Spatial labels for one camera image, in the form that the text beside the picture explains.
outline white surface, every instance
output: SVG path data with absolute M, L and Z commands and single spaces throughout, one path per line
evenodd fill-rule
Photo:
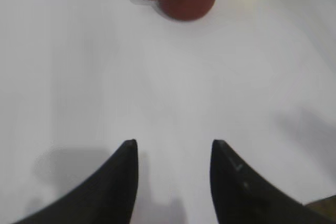
M 336 193 L 336 0 L 217 0 L 191 23 L 141 0 L 0 8 L 1 223 L 130 138 L 134 224 L 217 223 L 214 138 L 300 202 Z

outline white table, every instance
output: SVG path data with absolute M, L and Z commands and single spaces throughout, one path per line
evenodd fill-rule
M 133 224 L 217 223 L 214 138 L 307 203 L 336 194 L 336 0 L 217 0 L 180 23 L 142 0 L 0 0 L 0 220 L 136 138 Z

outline black object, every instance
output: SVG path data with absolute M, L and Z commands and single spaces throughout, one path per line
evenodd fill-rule
M 138 189 L 138 146 L 125 141 L 86 181 L 16 224 L 129 224 Z
M 219 224 L 336 224 L 268 183 L 225 141 L 213 142 L 210 179 Z

